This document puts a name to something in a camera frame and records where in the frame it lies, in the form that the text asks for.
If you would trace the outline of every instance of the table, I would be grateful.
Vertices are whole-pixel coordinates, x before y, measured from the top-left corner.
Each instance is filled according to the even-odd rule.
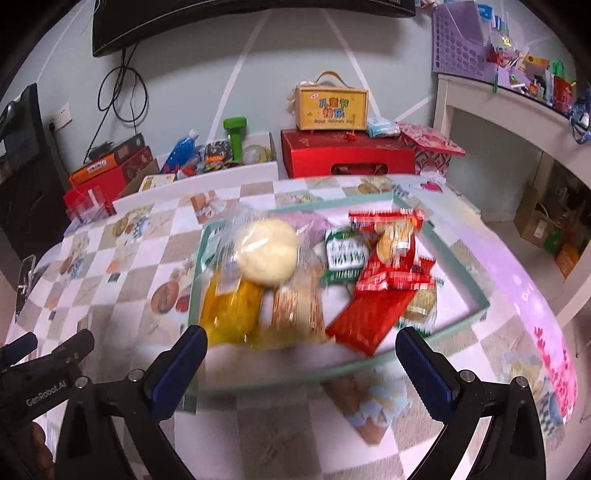
[[[503,127],[534,144],[591,187],[591,150],[577,145],[568,120],[539,102],[490,84],[439,75],[434,127],[449,137],[453,112],[460,109]],[[591,298],[591,249],[586,249],[551,307],[564,327]]]
[[[425,211],[491,303],[485,319],[434,342],[433,348],[457,369],[469,368],[484,381],[526,376],[551,455],[564,439],[564,421],[577,398],[577,378],[561,330],[527,274],[511,263],[501,240],[456,194],[435,185],[411,175],[267,181],[167,200],[101,220],[64,238],[57,259],[11,325],[8,341],[33,331],[44,355],[88,327],[96,347],[83,372],[94,381],[118,380],[131,368],[145,368],[187,323],[184,292],[190,291],[191,258],[207,220],[237,203],[269,209],[395,192]],[[179,284],[179,300],[166,314],[156,315],[152,298],[171,278]],[[390,367],[404,377],[399,364]],[[379,446],[364,443],[321,385],[217,398],[185,395],[161,427],[196,478],[408,477],[441,424],[429,418],[408,379],[403,381],[411,405]],[[64,409],[62,404],[41,421],[52,449]],[[121,422],[116,427],[141,478],[144,467],[129,434]],[[485,432],[482,420],[459,475],[467,475]]]

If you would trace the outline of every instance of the green label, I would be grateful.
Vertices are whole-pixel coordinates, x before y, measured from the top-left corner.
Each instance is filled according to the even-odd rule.
[[[356,281],[369,258],[369,250],[360,237],[351,230],[326,232],[326,258],[328,283]]]

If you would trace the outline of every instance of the red box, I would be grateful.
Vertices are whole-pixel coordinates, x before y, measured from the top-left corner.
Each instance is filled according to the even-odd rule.
[[[88,190],[93,190],[95,187],[100,188],[105,203],[111,204],[119,197],[127,184],[152,160],[150,148],[142,148],[121,165],[68,190],[64,195],[66,206],[75,208],[78,203],[85,202],[88,199]]]
[[[573,88],[569,82],[554,75],[554,110],[562,113],[570,112],[573,103]]]
[[[414,152],[395,138],[355,132],[282,130],[283,163],[291,179],[329,175],[415,173]]]

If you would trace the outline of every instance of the screw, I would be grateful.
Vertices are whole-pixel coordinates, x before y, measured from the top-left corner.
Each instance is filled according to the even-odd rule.
[[[462,370],[460,372],[460,378],[464,382],[472,383],[476,379],[476,375],[474,374],[474,372],[470,372],[469,370]]]
[[[141,368],[136,368],[127,374],[127,378],[129,378],[132,382],[137,382],[141,380],[144,376],[144,371]]]
[[[88,383],[88,377],[78,377],[76,379],[76,383],[74,384],[76,388],[84,388]]]
[[[529,383],[527,381],[527,378],[525,378],[525,377],[515,377],[515,382],[521,388],[525,388],[525,387],[529,386]]]

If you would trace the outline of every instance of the yellow snack package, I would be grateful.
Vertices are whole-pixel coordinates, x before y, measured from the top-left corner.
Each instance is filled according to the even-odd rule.
[[[199,325],[207,332],[210,346],[244,343],[258,326],[264,288],[241,278],[235,289],[220,292],[219,280],[218,270],[207,287]]]

